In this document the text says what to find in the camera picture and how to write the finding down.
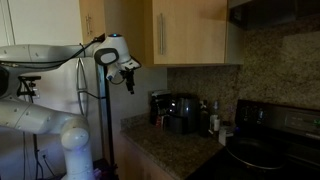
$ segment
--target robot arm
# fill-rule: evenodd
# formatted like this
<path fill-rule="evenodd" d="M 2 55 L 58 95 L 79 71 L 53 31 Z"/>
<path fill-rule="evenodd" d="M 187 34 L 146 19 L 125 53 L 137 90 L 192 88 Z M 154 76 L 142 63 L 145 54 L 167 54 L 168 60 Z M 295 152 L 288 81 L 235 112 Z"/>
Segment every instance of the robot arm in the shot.
<path fill-rule="evenodd" d="M 140 68 L 118 34 L 96 38 L 86 46 L 15 45 L 0 47 L 0 126 L 34 134 L 60 134 L 67 174 L 63 180 L 93 180 L 90 133 L 87 120 L 77 114 L 56 111 L 18 98 L 19 76 L 53 70 L 77 57 L 93 57 L 108 66 L 107 79 L 120 73 L 133 92 L 133 71 Z"/>

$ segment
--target electrical outlet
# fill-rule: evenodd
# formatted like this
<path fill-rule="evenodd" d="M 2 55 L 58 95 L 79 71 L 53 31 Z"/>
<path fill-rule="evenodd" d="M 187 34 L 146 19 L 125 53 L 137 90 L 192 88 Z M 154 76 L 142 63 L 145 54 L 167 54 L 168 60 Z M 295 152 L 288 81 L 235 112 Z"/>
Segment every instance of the electrical outlet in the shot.
<path fill-rule="evenodd" d="M 38 152 L 39 159 L 42 159 L 43 156 L 45 156 L 46 159 L 48 158 L 48 149 L 42 149 Z"/>

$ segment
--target coffee maker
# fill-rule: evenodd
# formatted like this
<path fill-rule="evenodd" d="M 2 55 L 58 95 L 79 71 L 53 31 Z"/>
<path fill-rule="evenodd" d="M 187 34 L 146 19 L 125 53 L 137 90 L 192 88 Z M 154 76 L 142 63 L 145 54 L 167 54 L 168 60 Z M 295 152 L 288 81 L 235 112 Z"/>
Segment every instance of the coffee maker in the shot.
<path fill-rule="evenodd" d="M 164 119 L 167 118 L 166 111 L 170 106 L 172 95 L 170 90 L 157 90 L 151 92 L 150 102 L 150 123 L 158 126 L 164 126 Z"/>

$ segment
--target wooden cabinet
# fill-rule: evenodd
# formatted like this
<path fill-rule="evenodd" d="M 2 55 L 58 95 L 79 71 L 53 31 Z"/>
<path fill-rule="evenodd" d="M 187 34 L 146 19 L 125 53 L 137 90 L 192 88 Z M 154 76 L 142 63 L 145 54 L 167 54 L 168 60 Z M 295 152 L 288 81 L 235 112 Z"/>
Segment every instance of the wooden cabinet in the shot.
<path fill-rule="evenodd" d="M 130 54 L 143 65 L 239 64 L 242 61 L 240 29 L 227 23 L 226 0 L 106 2 L 106 31 L 122 34 Z"/>
<path fill-rule="evenodd" d="M 105 33 L 103 0 L 79 0 L 83 42 Z"/>
<path fill-rule="evenodd" d="M 125 156 L 125 179 L 173 180 L 169 174 L 129 141 L 126 142 Z"/>
<path fill-rule="evenodd" d="M 225 0 L 153 0 L 146 1 L 152 19 L 146 31 L 152 31 L 147 59 L 154 64 L 212 64 L 225 62 Z"/>

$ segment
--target upper cabinet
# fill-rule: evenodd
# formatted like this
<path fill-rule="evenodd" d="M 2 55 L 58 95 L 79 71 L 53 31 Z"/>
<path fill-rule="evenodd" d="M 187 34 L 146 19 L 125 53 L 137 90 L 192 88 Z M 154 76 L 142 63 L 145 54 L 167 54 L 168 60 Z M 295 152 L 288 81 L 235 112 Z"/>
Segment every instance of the upper cabinet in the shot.
<path fill-rule="evenodd" d="M 226 0 L 106 0 L 106 33 L 122 34 L 144 66 L 241 64 L 227 11 Z"/>
<path fill-rule="evenodd" d="M 105 33 L 103 0 L 79 0 L 83 42 Z"/>
<path fill-rule="evenodd" d="M 227 1 L 153 0 L 145 10 L 148 64 L 225 63 Z"/>

